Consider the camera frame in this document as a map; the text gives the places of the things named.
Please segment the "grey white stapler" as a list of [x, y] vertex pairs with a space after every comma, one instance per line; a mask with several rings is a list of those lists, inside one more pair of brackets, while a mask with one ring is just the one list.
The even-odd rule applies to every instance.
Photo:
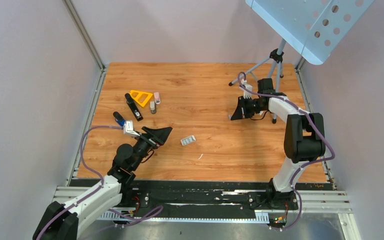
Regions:
[[155, 103], [155, 101], [151, 101], [149, 103], [149, 108], [150, 108], [150, 112], [152, 114], [156, 114], [157, 113], [157, 104]]

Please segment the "pink stapler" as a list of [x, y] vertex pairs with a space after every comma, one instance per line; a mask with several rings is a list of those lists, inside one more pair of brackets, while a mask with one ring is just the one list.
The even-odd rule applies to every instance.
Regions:
[[159, 92], [154, 92], [153, 93], [153, 97], [154, 97], [154, 102], [158, 105], [161, 103], [161, 95]]

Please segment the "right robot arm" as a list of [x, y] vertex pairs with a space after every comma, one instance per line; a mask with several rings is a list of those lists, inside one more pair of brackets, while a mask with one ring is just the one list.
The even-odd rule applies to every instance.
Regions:
[[265, 201], [278, 209], [286, 197], [294, 193], [301, 172], [326, 152], [324, 120], [319, 113], [310, 113], [289, 100], [286, 94], [276, 92], [270, 78], [258, 80], [258, 91], [248, 84], [245, 77], [238, 80], [243, 96], [238, 97], [230, 120], [251, 119], [255, 114], [270, 112], [285, 122], [283, 149], [285, 160], [266, 190]]

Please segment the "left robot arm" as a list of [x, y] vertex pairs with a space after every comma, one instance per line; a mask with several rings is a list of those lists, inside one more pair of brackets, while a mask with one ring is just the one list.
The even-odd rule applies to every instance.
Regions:
[[150, 151], [165, 144], [173, 130], [170, 126], [144, 126], [141, 133], [134, 130], [131, 121], [111, 128], [134, 138], [135, 145], [120, 145], [107, 175], [99, 173], [99, 182], [88, 190], [64, 203], [49, 204], [33, 234], [34, 240], [77, 240], [106, 211], [117, 205], [129, 206], [133, 201], [130, 185], [136, 169]]

